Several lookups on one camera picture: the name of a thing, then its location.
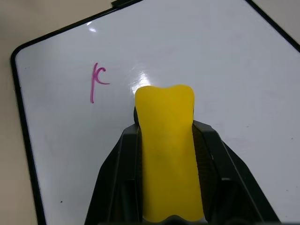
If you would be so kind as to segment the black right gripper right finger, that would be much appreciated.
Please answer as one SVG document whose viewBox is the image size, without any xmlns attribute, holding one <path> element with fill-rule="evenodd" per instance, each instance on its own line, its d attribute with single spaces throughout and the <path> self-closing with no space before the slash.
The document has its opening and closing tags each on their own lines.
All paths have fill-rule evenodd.
<svg viewBox="0 0 300 225">
<path fill-rule="evenodd" d="M 192 125 L 204 217 L 210 225 L 280 223 L 244 161 L 210 125 Z"/>
</svg>

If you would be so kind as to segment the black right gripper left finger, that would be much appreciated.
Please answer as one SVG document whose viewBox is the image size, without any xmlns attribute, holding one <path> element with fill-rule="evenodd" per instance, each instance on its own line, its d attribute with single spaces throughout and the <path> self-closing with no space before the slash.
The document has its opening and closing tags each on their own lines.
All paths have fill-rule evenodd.
<svg viewBox="0 0 300 225">
<path fill-rule="evenodd" d="M 102 164 L 84 225 L 143 221 L 142 137 L 133 124 Z"/>
</svg>

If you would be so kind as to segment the yellow whiteboard eraser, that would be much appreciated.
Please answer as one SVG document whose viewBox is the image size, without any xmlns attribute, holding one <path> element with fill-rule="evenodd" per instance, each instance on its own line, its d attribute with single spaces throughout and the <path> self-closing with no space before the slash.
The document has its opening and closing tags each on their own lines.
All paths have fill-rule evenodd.
<svg viewBox="0 0 300 225">
<path fill-rule="evenodd" d="M 143 217 L 203 218 L 192 125 L 195 96 L 186 85 L 144 86 L 135 93 L 142 134 Z"/>
</svg>

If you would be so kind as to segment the black-framed whiteboard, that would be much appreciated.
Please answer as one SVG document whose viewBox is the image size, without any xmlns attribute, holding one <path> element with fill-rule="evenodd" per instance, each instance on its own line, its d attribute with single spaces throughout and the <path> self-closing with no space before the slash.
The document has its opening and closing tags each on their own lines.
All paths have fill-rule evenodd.
<svg viewBox="0 0 300 225">
<path fill-rule="evenodd" d="M 90 102 L 93 66 L 104 67 Z M 98 171 L 133 123 L 135 91 L 186 84 L 195 119 L 247 164 L 283 222 L 300 222 L 300 47 L 252 1 L 142 0 L 11 55 L 39 225 L 83 225 Z"/>
</svg>

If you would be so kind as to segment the purple marker drawing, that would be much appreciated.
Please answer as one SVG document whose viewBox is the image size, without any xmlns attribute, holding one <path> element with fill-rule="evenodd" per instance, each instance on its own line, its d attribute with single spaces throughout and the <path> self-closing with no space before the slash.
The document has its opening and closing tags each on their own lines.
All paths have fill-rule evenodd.
<svg viewBox="0 0 300 225">
<path fill-rule="evenodd" d="M 95 63 L 93 66 L 92 76 L 91 76 L 91 89 L 90 89 L 90 102 L 94 103 L 94 89 L 95 83 L 99 83 L 102 85 L 109 85 L 110 83 L 103 82 L 99 79 L 100 72 L 105 72 L 106 69 L 104 67 L 98 67 L 98 63 Z"/>
</svg>

